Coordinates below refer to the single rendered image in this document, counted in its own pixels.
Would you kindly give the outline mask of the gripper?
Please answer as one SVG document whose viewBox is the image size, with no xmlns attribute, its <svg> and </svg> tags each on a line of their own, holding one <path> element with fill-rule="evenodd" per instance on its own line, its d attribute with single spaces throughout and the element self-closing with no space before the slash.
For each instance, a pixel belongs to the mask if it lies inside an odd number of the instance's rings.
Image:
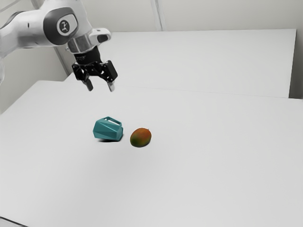
<svg viewBox="0 0 303 227">
<path fill-rule="evenodd" d="M 85 53 L 75 53 L 73 56 L 76 61 L 72 64 L 73 73 L 76 79 L 87 87 L 88 91 L 93 90 L 89 76 L 101 77 L 107 83 L 110 92 L 115 90 L 114 82 L 118 73 L 112 61 L 101 61 L 97 46 Z"/>
</svg>

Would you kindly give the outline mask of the teal faceted mug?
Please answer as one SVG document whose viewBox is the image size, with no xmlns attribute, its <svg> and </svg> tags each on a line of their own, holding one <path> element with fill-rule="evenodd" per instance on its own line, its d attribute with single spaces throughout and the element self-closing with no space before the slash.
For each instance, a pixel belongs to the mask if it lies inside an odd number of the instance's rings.
<svg viewBox="0 0 303 227">
<path fill-rule="evenodd" d="M 93 135 L 96 139 L 120 141 L 123 136 L 122 123 L 112 117 L 104 117 L 95 122 Z"/>
</svg>

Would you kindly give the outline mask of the red-green mango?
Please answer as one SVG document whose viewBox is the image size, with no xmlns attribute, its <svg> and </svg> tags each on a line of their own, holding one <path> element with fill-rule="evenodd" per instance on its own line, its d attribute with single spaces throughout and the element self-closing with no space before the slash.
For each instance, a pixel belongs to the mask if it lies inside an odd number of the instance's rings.
<svg viewBox="0 0 303 227">
<path fill-rule="evenodd" d="M 141 148 L 148 145 L 151 141 L 151 138 L 152 134 L 149 129 L 138 128 L 132 133 L 130 137 L 130 143 L 134 147 Z"/>
</svg>

